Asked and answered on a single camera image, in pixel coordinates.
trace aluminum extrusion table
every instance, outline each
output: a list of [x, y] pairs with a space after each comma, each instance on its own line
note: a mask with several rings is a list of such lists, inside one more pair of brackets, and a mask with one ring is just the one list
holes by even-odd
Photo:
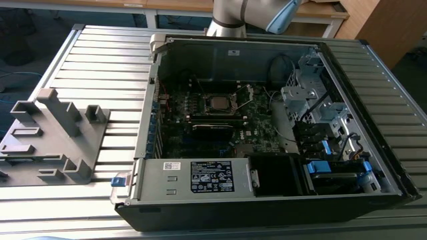
[[[45, 71], [40, 88], [54, 88], [77, 108], [110, 109], [92, 181], [88, 185], [0, 188], [0, 239], [54, 236], [69, 239], [200, 239], [282, 236], [286, 239], [424, 239], [427, 198], [399, 209], [375, 211], [349, 222], [208, 231], [136, 232], [109, 202], [110, 178], [132, 168], [133, 149], [154, 33], [201, 35], [198, 31], [82, 26], [70, 31]], [[309, 41], [306, 37], [254, 35]], [[368, 45], [322, 39], [331, 48], [395, 154], [421, 193], [427, 189], [425, 115]], [[125, 196], [125, 189], [118, 196]]]

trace blue cable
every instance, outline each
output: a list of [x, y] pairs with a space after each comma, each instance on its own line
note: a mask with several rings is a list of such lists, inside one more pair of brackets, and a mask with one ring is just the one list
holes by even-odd
[[37, 75], [40, 78], [42, 77], [42, 75], [40, 73], [32, 72], [32, 71], [6, 72], [6, 71], [1, 70], [1, 72], [5, 72], [6, 74], [1, 75], [0, 78], [9, 76], [9, 75], [13, 75], [13, 74], [30, 74], [30, 75]]
[[16, 102], [13, 102], [13, 101], [2, 101], [2, 100], [0, 100], [0, 103], [4, 103], [4, 104], [16, 104]]

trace barcode sticker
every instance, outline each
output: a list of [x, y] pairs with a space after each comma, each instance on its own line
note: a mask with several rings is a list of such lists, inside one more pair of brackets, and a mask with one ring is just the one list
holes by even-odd
[[181, 163], [180, 162], [164, 162], [162, 163], [162, 170], [181, 170]]
[[142, 5], [141, 4], [128, 4], [128, 3], [125, 3], [125, 4], [122, 4], [125, 7], [133, 7], [133, 8], [141, 8], [142, 7]]

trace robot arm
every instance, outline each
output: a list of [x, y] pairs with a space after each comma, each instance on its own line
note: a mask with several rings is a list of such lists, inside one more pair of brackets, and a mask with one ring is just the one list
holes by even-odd
[[245, 23], [281, 34], [300, 4], [301, 0], [214, 0], [206, 35], [245, 37]]

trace warning label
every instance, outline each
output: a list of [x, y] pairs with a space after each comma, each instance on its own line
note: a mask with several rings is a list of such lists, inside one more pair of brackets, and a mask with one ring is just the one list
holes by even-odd
[[198, 193], [233, 192], [230, 161], [190, 162], [190, 191]]

